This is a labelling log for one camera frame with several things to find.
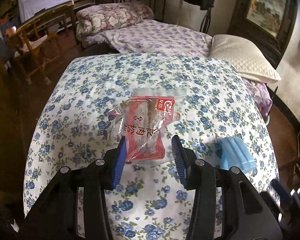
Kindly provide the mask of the purple floral bed sheet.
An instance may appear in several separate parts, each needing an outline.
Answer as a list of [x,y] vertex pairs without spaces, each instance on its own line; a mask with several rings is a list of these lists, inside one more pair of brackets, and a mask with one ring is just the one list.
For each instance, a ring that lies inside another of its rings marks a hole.
[[121,54],[155,53],[208,57],[212,37],[179,25],[144,21],[101,33],[107,44]]

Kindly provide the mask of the clear red pastry wrapper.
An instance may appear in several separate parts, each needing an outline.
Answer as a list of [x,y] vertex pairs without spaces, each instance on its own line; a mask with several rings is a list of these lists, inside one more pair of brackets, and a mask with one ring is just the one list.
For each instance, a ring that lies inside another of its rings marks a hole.
[[187,89],[136,88],[107,114],[103,138],[113,145],[125,138],[126,162],[160,165],[173,159],[168,126],[180,120]]

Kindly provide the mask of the lilac folded blanket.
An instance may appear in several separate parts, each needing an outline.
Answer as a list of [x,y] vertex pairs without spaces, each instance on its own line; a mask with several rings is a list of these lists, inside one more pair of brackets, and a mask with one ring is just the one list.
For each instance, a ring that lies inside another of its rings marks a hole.
[[267,117],[273,105],[273,101],[264,83],[243,78],[248,92],[256,103],[261,115]]

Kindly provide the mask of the blue face mask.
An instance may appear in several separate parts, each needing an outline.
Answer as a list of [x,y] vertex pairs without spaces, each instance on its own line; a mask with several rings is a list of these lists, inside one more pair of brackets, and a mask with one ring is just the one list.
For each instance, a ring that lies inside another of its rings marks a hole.
[[225,137],[219,141],[221,145],[220,168],[229,170],[238,167],[243,173],[253,171],[257,165],[256,161],[242,139],[238,137]]

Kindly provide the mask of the wooden chair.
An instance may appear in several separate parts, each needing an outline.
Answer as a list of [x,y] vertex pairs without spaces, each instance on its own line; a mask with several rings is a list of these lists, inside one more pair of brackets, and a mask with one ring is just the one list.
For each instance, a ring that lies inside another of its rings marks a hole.
[[[46,26],[46,23],[40,24],[40,19],[37,18],[23,23],[19,27],[12,26],[5,31],[7,43],[15,50],[14,58],[29,85],[32,82],[31,77],[37,72],[42,75],[45,84],[49,85],[51,80],[46,75],[46,66],[64,58],[57,32],[40,35],[39,31],[42,26]],[[48,44],[56,46],[54,57],[49,57],[46,52]],[[29,72],[26,71],[22,63],[22,60],[27,57],[32,60],[31,63],[34,65],[34,70]]]

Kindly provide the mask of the folded floral quilt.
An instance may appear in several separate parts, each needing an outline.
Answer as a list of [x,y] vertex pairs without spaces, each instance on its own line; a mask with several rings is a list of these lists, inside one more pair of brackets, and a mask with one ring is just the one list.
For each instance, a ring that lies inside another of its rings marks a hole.
[[120,29],[154,17],[153,10],[140,2],[92,5],[78,11],[76,37],[83,41],[105,30]]

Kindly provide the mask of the framed landscape painting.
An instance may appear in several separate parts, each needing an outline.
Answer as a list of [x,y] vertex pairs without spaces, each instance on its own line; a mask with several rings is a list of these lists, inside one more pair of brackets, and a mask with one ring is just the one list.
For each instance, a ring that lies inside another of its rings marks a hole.
[[275,40],[289,33],[289,11],[294,11],[294,0],[242,0],[243,17],[252,35],[263,35]]

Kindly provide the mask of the cream quilted pillow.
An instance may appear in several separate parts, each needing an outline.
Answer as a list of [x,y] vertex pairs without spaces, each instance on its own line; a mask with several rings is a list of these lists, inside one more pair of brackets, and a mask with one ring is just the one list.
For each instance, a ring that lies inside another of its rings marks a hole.
[[258,47],[246,38],[219,34],[212,39],[210,57],[230,62],[238,74],[260,83],[276,83],[281,80]]

